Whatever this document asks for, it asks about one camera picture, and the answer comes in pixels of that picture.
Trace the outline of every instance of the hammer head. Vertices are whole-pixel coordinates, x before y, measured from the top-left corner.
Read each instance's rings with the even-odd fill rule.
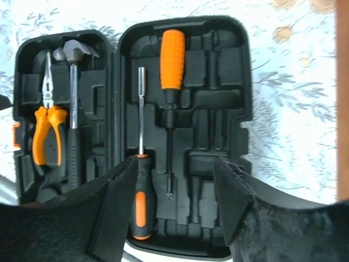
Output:
[[[85,54],[99,57],[99,54],[92,47],[77,40],[69,40],[65,42],[63,52],[65,53],[68,62],[81,62]]]

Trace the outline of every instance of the orange pliers handle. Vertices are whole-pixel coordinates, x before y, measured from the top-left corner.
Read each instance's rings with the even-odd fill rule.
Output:
[[[65,176],[67,168],[67,132],[65,129],[65,119],[67,111],[60,106],[54,105],[49,109],[41,106],[35,112],[37,125],[33,138],[33,158],[36,165],[46,165],[45,140],[52,126],[55,131],[58,150],[58,166],[62,167],[62,176]]]

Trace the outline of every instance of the toolbox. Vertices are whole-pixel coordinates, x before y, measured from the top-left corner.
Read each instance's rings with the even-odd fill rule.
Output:
[[[161,39],[168,29],[178,29],[185,35],[184,76],[171,137],[171,200],[166,196],[168,137],[160,87]],[[34,113],[43,100],[45,57],[39,53],[52,52],[71,39],[91,46],[99,54],[85,56],[79,64],[81,182],[103,175],[138,153],[137,74],[139,67],[145,67],[143,144],[152,160],[156,219],[150,238],[136,240],[130,232],[127,243],[172,257],[229,258],[214,191],[213,163],[217,156],[224,156],[251,172],[251,164],[241,157],[248,152],[248,131],[240,123],[252,118],[249,43],[243,26],[225,16],[186,17],[134,25],[121,36],[117,49],[94,30],[44,35],[23,43],[16,56],[13,103],[17,122],[14,144],[20,148],[15,152],[15,166],[21,204],[44,203],[70,190],[66,177],[37,171],[32,145]],[[51,71],[55,104],[69,112],[69,65],[52,59]],[[44,147],[46,165],[54,170],[58,156],[52,128]]]

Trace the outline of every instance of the leaf pattern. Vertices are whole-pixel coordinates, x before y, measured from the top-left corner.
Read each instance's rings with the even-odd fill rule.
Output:
[[[0,1],[0,94],[13,98],[15,55],[27,39],[97,29],[117,47],[139,22],[228,15],[246,28],[251,49],[254,119],[248,128],[252,174],[301,198],[336,199],[335,0],[118,0],[106,8],[80,0]],[[11,155],[11,112],[2,114],[0,154]],[[13,159],[2,175],[14,178]]]

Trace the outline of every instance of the brown border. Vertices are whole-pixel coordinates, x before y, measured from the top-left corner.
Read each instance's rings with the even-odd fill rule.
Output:
[[[337,0],[338,200],[349,198],[349,0]]]

